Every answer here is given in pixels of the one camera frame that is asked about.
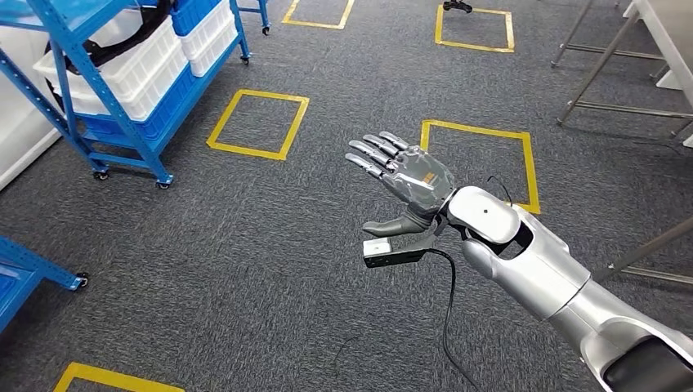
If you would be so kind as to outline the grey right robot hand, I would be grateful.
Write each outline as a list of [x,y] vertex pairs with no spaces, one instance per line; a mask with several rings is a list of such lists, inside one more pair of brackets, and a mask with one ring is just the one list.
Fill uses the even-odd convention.
[[356,152],[345,154],[345,159],[379,180],[406,206],[397,218],[364,223],[362,230],[374,237],[428,230],[456,190],[454,175],[443,163],[388,131],[367,134],[348,145]]

